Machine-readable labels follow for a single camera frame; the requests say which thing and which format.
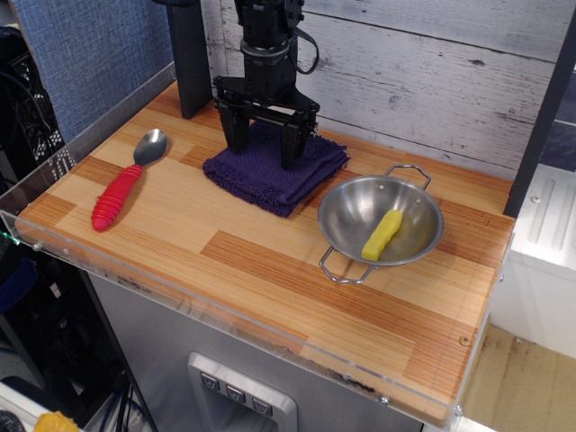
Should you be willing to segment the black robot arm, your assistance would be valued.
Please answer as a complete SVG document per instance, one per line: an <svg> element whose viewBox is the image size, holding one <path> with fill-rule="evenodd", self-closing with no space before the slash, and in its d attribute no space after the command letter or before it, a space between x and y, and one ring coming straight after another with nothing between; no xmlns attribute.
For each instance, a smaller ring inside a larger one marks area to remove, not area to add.
<svg viewBox="0 0 576 432"><path fill-rule="evenodd" d="M243 29L240 51L244 76L213 79L216 107L228 148L238 154L249 143L249 123L266 122L281 129L281 165L299 158L308 138L317 132L320 105L296 87L299 74L316 69L316 54L309 69L298 63L299 40L318 43L298 27L303 1L237 1L238 24Z"/></svg>

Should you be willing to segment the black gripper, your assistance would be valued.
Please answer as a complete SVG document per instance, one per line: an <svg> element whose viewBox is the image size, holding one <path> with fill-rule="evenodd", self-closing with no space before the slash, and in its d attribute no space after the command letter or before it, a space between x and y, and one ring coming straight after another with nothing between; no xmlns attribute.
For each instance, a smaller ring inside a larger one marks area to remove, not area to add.
<svg viewBox="0 0 576 432"><path fill-rule="evenodd" d="M288 55L244 57L244 76L216 76L216 104L228 148L240 152L249 141L249 121L282 126L281 166L288 169L316 135L320 106L296 88L297 69Z"/></svg>

